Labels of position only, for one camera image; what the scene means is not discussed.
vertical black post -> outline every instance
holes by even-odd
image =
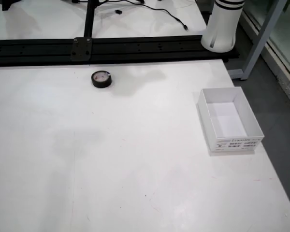
[[[93,17],[95,16],[95,2],[97,1],[88,0],[84,37],[92,37]]]

metal bracket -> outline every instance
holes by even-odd
[[[92,38],[76,37],[73,39],[71,60],[89,61],[91,58]]]

black metal frame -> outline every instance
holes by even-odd
[[[163,62],[237,58],[235,49],[213,53],[201,36],[92,39],[94,10],[99,0],[88,0],[84,37],[75,39],[0,40],[0,67]]]

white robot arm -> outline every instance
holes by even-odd
[[[229,52],[235,45],[235,32],[245,0],[216,0],[201,44],[209,51]]]

gray floor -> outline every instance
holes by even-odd
[[[236,43],[243,60],[252,43],[241,27]],[[265,135],[263,145],[290,200],[290,101],[261,57],[248,80],[233,83],[243,88]]]

